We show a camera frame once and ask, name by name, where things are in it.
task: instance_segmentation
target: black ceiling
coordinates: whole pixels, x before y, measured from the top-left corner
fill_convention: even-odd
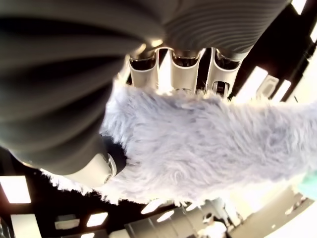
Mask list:
[[[307,0],[301,15],[298,15],[292,6],[287,6],[243,61],[233,88],[233,94],[236,94],[255,66],[264,68],[270,75],[279,79],[290,80],[292,90],[300,80],[303,69],[307,66],[306,58],[312,47],[310,32],[316,22],[316,16],[317,1],[315,0]],[[200,63],[199,88],[204,87],[209,57],[210,51],[207,50]],[[101,227],[98,227],[98,230],[106,229],[108,233],[124,228],[126,223],[146,217],[146,215],[141,215],[143,205],[122,201],[116,206],[102,202],[100,197],[94,193],[82,196],[74,191],[59,191],[52,187],[48,179],[40,172],[23,166],[10,157],[8,152],[3,151],[0,156],[3,162],[0,163],[0,176],[25,175],[32,200],[31,204],[9,204],[2,188],[0,189],[0,216],[9,225],[10,214],[34,213],[42,237],[49,238],[93,231],[96,228],[86,227],[87,220],[90,214],[100,211],[107,211],[109,217]],[[12,162],[13,170],[10,168],[9,160]],[[160,213],[171,207],[158,209],[155,213]],[[66,231],[56,230],[54,227],[56,217],[66,214],[75,214],[80,218],[80,226]]]

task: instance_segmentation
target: ceiling light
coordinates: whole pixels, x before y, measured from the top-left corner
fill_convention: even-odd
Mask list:
[[[292,1],[292,5],[299,15],[302,14],[305,3],[306,3],[306,0],[293,0]]]
[[[311,39],[315,43],[317,40],[317,22],[313,28],[313,31],[311,32]]]
[[[171,81],[171,58],[170,50],[167,50],[166,55],[162,61],[162,64],[158,70],[158,90],[162,93],[172,90]]]
[[[291,82],[288,80],[284,80],[282,85],[279,87],[276,94],[272,98],[272,101],[277,103],[280,102],[290,86]]]
[[[160,216],[160,218],[157,219],[157,222],[165,221],[166,219],[170,218],[174,213],[174,210],[165,212],[163,215]]]
[[[196,203],[192,203],[186,208],[186,211],[189,212],[191,210],[194,210],[196,207],[197,207],[197,204]]]
[[[81,235],[80,238],[93,238],[95,236],[95,233],[88,233]]]
[[[9,203],[31,203],[25,176],[1,176],[0,183]]]
[[[245,103],[256,95],[259,86],[266,78],[268,72],[258,66],[254,68],[247,81],[238,92],[235,102]]]
[[[153,200],[149,202],[148,205],[141,211],[141,214],[147,214],[155,211],[159,206],[161,206],[164,202],[160,199]]]
[[[94,227],[101,225],[108,216],[108,212],[98,213],[91,215],[88,222],[87,227]]]

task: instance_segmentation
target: fluffy white fur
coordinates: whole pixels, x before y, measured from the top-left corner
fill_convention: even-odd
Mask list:
[[[121,143],[129,158],[120,174],[96,189],[111,203],[200,201],[317,169],[316,103],[235,104],[215,95],[158,95],[116,84],[101,133]],[[60,189],[91,190],[61,176],[51,179]]]

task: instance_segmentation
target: white shirt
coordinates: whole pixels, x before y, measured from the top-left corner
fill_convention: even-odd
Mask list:
[[[223,238],[227,227],[222,222],[214,222],[198,232],[200,238]]]

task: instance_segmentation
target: light blue object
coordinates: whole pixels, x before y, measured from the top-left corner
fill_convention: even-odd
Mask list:
[[[305,197],[317,200],[317,171],[306,174],[298,190]]]

